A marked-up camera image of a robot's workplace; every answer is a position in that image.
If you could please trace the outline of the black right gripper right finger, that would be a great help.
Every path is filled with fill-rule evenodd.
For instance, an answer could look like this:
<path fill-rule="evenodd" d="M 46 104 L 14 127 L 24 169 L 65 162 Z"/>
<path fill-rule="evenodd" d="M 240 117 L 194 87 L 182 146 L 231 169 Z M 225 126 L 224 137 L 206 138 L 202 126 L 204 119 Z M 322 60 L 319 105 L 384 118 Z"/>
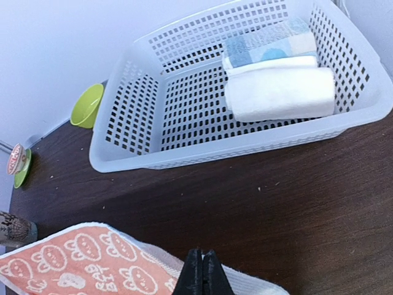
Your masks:
<path fill-rule="evenodd" d="M 221 262 L 214 250 L 203 256 L 203 295 L 234 295 Z"/>

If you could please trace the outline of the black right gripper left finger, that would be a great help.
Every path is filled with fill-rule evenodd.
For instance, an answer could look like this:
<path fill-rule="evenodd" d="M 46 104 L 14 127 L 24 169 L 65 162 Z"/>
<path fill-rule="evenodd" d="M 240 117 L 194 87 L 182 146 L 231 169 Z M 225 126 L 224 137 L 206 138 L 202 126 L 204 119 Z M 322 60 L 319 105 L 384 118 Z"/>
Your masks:
<path fill-rule="evenodd" d="M 202 295 L 203 293 L 203 260 L 200 249 L 189 251 L 173 295 Z"/>

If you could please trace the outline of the orange patterned towel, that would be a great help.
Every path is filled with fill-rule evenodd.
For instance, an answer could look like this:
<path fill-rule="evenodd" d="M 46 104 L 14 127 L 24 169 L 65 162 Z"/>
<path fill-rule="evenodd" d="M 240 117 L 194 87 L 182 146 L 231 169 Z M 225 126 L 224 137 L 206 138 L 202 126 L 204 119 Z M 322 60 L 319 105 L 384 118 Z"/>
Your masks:
<path fill-rule="evenodd" d="M 107 224 L 68 227 L 1 256 L 1 281 L 17 294 L 173 294 L 185 260 Z M 284 294 L 222 264 L 234 294 Z"/>

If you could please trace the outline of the white towel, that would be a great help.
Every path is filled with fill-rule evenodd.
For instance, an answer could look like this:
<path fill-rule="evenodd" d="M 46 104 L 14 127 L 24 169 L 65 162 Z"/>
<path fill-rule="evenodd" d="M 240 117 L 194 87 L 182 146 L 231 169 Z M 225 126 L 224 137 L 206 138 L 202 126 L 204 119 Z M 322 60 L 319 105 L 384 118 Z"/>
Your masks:
<path fill-rule="evenodd" d="M 280 58 L 226 70 L 225 99 L 239 122 L 331 116 L 335 80 L 314 56 Z"/>

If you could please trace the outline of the white plastic basket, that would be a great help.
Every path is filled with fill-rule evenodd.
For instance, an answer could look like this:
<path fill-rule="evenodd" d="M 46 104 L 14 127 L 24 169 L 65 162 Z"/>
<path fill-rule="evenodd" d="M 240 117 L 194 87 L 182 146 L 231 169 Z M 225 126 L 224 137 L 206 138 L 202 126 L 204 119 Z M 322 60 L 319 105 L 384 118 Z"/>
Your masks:
<path fill-rule="evenodd" d="M 93 127 L 101 173 L 325 140 L 386 117 L 392 81 L 332 1 L 233 1 L 134 41 Z"/>

